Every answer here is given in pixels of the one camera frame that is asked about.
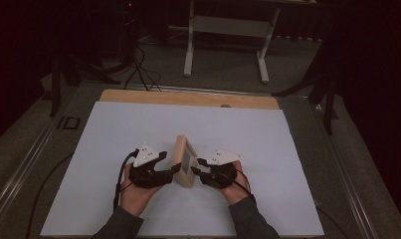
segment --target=white table frame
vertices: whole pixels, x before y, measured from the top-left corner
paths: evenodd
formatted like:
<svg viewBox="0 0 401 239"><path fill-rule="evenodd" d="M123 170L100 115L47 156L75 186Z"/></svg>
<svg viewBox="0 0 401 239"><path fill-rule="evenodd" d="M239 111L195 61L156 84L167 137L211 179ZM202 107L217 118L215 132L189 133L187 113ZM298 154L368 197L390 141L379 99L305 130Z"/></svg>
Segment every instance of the white table frame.
<svg viewBox="0 0 401 239"><path fill-rule="evenodd" d="M277 24L281 8L276 8L271 22L229 19L219 17L199 16L194 13L194 1L190 1L190 18L188 22L188 47L185 56L184 76L190 77L193 66L194 31L217 34L238 35L247 37L265 38L263 48L257 52L260 76L262 83L267 84L269 79L265 57Z"/></svg>

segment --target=table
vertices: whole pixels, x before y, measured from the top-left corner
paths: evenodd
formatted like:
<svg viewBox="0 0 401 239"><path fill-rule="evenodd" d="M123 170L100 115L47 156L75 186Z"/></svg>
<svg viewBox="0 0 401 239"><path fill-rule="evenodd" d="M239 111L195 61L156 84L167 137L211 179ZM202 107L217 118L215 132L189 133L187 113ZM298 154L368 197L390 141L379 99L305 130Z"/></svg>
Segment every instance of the table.
<svg viewBox="0 0 401 239"><path fill-rule="evenodd" d="M221 105L231 108L217 108ZM170 152L176 136L184 132L200 157L211 155L215 146L242 151L258 207L282 236L322 235L288 124L278 108L275 99L266 97L105 91L41 234L94 234L111 215L123 158L143 139L157 151ZM253 124L246 127L245 122ZM156 169L167 168L166 160ZM182 213L175 216L175 211ZM225 199L198 178L190 189L167 184L141 217L141 237L235 236Z"/></svg>
<svg viewBox="0 0 401 239"><path fill-rule="evenodd" d="M260 51L257 52L257 60L259 64L260 76L262 83L266 84L269 80L268 69L266 67L265 56L268 51L269 44L271 43L272 35L274 33L279 14L281 12L281 3L307 3L315 4L314 0L286 0L286 1L267 1L269 3L278 3L275 8L272 19L269 22L265 21L252 21L241 19L230 19L210 16L196 15L194 11L195 0L190 1L190 15L188 22L188 47L185 56L184 76L190 77L192 64L193 64L193 39L194 32L208 32L217 34L229 34L247 37L264 38L264 45Z"/></svg>

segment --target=gray sleeve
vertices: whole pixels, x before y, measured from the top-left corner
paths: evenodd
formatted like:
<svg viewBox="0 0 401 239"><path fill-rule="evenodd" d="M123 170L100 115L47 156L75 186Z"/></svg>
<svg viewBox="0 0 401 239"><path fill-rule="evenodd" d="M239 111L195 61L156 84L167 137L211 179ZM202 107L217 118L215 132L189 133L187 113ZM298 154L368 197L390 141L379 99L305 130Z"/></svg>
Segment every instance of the gray sleeve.
<svg viewBox="0 0 401 239"><path fill-rule="evenodd" d="M128 239L135 238L143 223L143 219L135 217L117 207L106 225L92 238L96 239Z"/></svg>
<svg viewBox="0 0 401 239"><path fill-rule="evenodd" d="M278 232L266 222L250 197L229 206L238 239L280 238Z"/></svg>

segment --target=white surface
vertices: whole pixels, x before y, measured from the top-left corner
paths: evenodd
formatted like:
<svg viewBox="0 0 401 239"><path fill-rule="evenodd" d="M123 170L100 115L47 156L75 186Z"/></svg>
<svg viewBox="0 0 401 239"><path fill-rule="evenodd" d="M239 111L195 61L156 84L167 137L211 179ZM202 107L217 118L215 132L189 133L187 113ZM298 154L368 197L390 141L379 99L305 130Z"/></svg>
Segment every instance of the white surface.
<svg viewBox="0 0 401 239"><path fill-rule="evenodd" d="M223 165L229 162L242 160L243 156L239 153L216 149L215 154L212 156L212 158L206 159L208 165Z"/></svg>
<svg viewBox="0 0 401 239"><path fill-rule="evenodd" d="M43 236L95 234L112 214L120 165L143 142L168 157L185 134L199 157L216 148L243 155L243 169L261 213L282 236L323 231L284 113L279 110L96 103L48 215ZM141 215L139 236L234 236L223 196L201 184L175 181L159 190Z"/></svg>

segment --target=wooden board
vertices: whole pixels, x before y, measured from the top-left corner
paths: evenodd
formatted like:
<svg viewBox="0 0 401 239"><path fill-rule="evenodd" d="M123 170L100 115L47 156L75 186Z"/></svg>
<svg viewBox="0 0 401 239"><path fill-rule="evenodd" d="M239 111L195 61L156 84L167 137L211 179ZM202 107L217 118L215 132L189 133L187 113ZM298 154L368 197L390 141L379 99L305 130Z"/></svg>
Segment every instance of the wooden board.
<svg viewBox="0 0 401 239"><path fill-rule="evenodd" d="M278 102L272 97L232 96L203 93L105 90L100 96L100 101L199 107L220 107L222 105L227 105L232 108L279 109Z"/></svg>

